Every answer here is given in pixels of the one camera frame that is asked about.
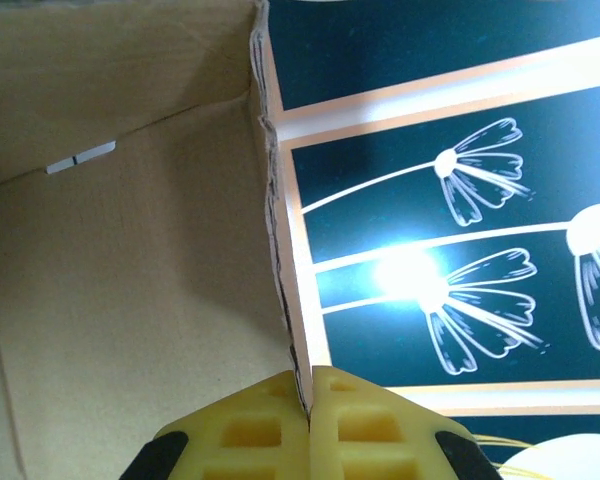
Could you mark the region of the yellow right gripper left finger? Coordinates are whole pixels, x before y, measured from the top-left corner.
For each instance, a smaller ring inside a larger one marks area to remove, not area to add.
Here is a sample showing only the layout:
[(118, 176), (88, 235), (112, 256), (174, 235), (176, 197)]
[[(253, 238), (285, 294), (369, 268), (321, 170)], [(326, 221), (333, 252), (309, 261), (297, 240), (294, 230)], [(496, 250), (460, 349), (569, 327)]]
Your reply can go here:
[(308, 479), (309, 427), (283, 371), (160, 429), (123, 479)]

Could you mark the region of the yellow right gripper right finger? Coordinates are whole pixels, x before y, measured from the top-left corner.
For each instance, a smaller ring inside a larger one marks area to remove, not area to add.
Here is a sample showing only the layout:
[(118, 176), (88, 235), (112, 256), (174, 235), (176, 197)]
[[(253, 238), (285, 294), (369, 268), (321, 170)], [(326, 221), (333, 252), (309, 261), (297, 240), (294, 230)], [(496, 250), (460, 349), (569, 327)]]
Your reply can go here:
[(501, 477), (460, 423), (334, 367), (312, 380), (311, 479)]

